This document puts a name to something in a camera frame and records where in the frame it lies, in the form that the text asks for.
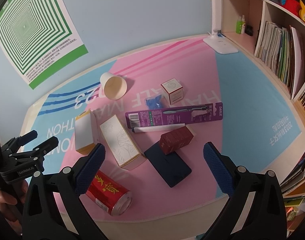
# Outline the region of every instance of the table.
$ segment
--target table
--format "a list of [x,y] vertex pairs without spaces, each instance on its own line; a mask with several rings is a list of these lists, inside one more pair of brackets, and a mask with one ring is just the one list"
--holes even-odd
[[[251,172],[274,170],[279,181],[305,151],[305,128],[266,70],[241,48],[236,54],[215,53],[203,43],[204,37],[161,42],[93,66],[43,96],[26,114],[21,134],[35,129],[38,138],[25,150],[52,135],[60,140],[58,148],[45,156],[44,173],[53,173],[81,157],[74,149],[74,118],[86,109],[97,109],[99,124],[113,114],[122,120],[127,111],[145,109],[144,98],[158,93],[160,84],[174,77],[185,91],[177,106],[223,102],[222,121],[192,125],[195,141],[178,151],[192,173],[172,189],[149,161],[132,171],[118,168],[101,139],[107,150],[101,170],[134,194],[134,203],[120,217],[110,217],[88,197],[80,197],[109,239],[184,239],[204,233],[227,201],[203,160],[202,147],[207,141]],[[102,93],[99,78],[106,71],[126,77],[128,91],[118,101]],[[291,129],[277,137],[284,122]],[[134,139],[145,151],[160,135],[135,134]],[[69,224],[60,198],[55,197]],[[250,204],[251,198],[242,216]]]

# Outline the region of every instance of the red can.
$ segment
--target red can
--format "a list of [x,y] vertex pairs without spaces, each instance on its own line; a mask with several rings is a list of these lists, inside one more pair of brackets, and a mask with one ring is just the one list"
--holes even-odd
[[111,216],[123,214],[131,205],[131,192],[98,171],[86,195]]

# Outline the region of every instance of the white marker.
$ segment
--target white marker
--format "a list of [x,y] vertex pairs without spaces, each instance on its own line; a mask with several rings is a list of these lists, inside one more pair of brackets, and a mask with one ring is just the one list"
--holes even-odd
[[156,131],[169,131],[175,130],[180,127],[184,127],[184,123],[175,123],[175,124],[167,124],[167,125],[156,125],[156,126],[145,126],[145,127],[134,127],[131,130],[134,133],[138,132],[156,132]]

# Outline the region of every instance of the white lamp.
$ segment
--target white lamp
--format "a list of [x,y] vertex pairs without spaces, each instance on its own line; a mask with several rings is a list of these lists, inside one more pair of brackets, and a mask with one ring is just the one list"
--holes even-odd
[[238,52],[225,37],[219,37],[218,31],[221,30],[221,14],[222,14],[222,1],[211,0],[212,7],[212,32],[211,36],[203,39],[203,41],[214,49],[219,54],[231,54]]

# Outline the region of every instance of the yellow chinese characters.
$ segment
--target yellow chinese characters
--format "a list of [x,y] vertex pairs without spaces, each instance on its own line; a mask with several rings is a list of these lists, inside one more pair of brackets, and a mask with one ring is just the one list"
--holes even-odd
[[99,177],[98,175],[96,175],[96,176],[95,176],[95,179],[97,179],[98,182],[101,183],[101,186],[103,185],[104,181],[103,181],[103,179],[102,179],[101,177]]
[[105,187],[102,189],[102,191],[106,191],[106,190],[112,192],[113,194],[115,194],[115,192],[119,192],[119,190],[115,189],[115,188],[111,185],[110,182],[109,182],[108,184],[105,184]]

